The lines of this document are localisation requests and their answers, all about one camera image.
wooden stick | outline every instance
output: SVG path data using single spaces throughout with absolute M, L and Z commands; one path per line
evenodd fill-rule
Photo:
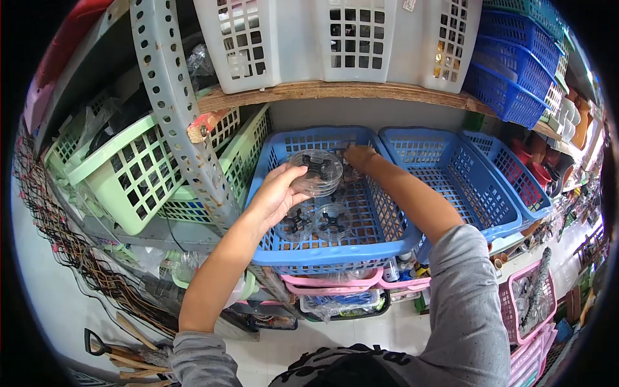
M 119 312 L 116 312 L 116 320 L 120 325 L 122 325 L 125 329 L 129 331 L 136 339 L 140 340 L 144 343 L 145 346 L 152 350 L 159 350 L 159 348 L 155 347 L 153 343 L 151 343 L 140 331 L 136 329 L 127 319 Z
M 136 372 L 120 371 L 118 373 L 121 379 L 146 378 L 148 376 L 152 376 L 156 374 L 157 374 L 157 371 L 155 370 L 143 370 L 143 371 L 136 371 Z
M 124 387 L 166 387 L 171 384 L 171 380 L 162 380 L 155 383 L 127 383 Z
M 112 362 L 112 364 L 117 366 L 118 368 L 124 367 L 124 368 L 133 368 L 135 370 L 143 370 L 143 368 L 134 368 L 133 366 L 130 366 L 129 364 L 125 362 L 122 362 L 120 360 L 116 360 L 113 358 L 110 358 L 110 362 Z
M 120 361 L 122 361 L 124 363 L 127 363 L 130 366 L 132 366 L 133 368 L 143 368 L 145 370 L 154 370 L 154 371 L 158 371 L 158 372 L 172 372 L 172 370 L 170 370 L 169 368 L 159 367 L 158 365 L 152 365 L 152 364 L 148 364 L 148 363 L 136 362 L 134 360 L 129 360 L 129 359 L 125 358 L 125 357 L 118 356 L 118 355 L 115 355 L 115 354 L 106 354 L 106 355 L 111 357 L 111 358 L 113 358 L 113 359 L 120 360 Z

white plastic basket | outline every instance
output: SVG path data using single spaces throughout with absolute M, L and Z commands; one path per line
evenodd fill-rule
M 194 0 L 223 92 L 303 80 L 459 93 L 482 0 Z
M 273 0 L 196 0 L 194 5 L 224 93 L 281 82 Z
M 482 0 L 426 0 L 424 6 L 418 85 L 459 93 L 475 48 Z
M 322 79 L 386 82 L 396 0 L 314 1 Z

black cable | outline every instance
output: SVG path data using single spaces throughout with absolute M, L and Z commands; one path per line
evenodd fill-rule
M 176 238 L 174 237 L 174 233 L 172 232 L 172 227 L 170 226 L 170 218 L 168 217 L 168 211 L 166 211 L 165 209 L 165 205 L 162 207 L 163 208 L 163 214 L 165 215 L 165 220 L 168 223 L 168 230 L 170 231 L 170 235 L 172 236 L 172 239 L 174 239 L 174 241 L 176 242 L 176 245 L 178 246 L 179 249 L 183 250 L 184 253 L 187 252 L 187 250 L 185 250 L 180 243 L 178 243 L 178 240 L 176 240 Z

light blue plastic basket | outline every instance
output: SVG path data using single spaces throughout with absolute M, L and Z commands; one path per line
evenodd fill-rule
M 499 139 L 468 131 L 464 131 L 461 137 L 505 187 L 522 214 L 522 230 L 552 212 L 550 198 L 533 174 Z
M 272 169 L 303 149 L 335 151 L 347 144 L 371 146 L 391 161 L 378 136 L 362 126 L 320 126 L 273 134 L 265 140 L 247 203 Z M 421 240 L 421 232 L 371 178 L 348 188 L 346 206 L 353 217 L 349 236 L 326 242 L 316 233 L 307 241 L 287 242 L 270 229 L 254 255 L 254 263 L 272 266 L 279 274 L 319 274 L 381 267 L 389 258 L 404 254 Z
M 396 165 L 442 194 L 487 241 L 518 231 L 522 215 L 514 201 L 456 133 L 410 127 L 383 128 L 378 135 Z M 417 251 L 420 263 L 427 263 L 430 246 L 424 241 Z

blue plastic basket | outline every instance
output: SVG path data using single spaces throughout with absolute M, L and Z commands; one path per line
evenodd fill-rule
M 518 86 L 544 100 L 555 73 L 540 63 L 531 51 L 507 40 L 477 35 L 473 61 L 513 80 Z
M 552 212 L 550 198 L 533 174 L 499 139 L 468 131 L 461 137 L 481 156 L 516 203 L 522 214 L 522 229 Z
M 396 165 L 447 199 L 487 241 L 518 231 L 522 216 L 488 166 L 456 133 L 428 128 L 383 128 L 378 136 Z M 425 263 L 425 254 L 417 260 Z
M 561 48 L 540 26 L 528 17 L 500 11 L 482 11 L 478 34 L 516 43 L 531 51 L 553 75 Z
M 391 161 L 378 136 L 362 126 L 320 126 L 273 134 L 265 140 L 247 203 L 256 194 L 266 175 L 303 149 L 337 150 L 346 144 L 371 146 Z M 314 233 L 307 241 L 292 243 L 270 229 L 262 238 L 253 262 L 272 266 L 279 274 L 320 274 L 381 267 L 389 258 L 413 249 L 421 232 L 369 177 L 348 188 L 346 206 L 353 216 L 349 236 L 327 242 Z
M 483 8 L 486 7 L 526 15 L 557 41 L 563 38 L 563 19 L 550 0 L 483 0 Z
M 503 121 L 532 129 L 550 107 L 525 88 L 481 64 L 471 62 L 463 89 L 490 106 Z

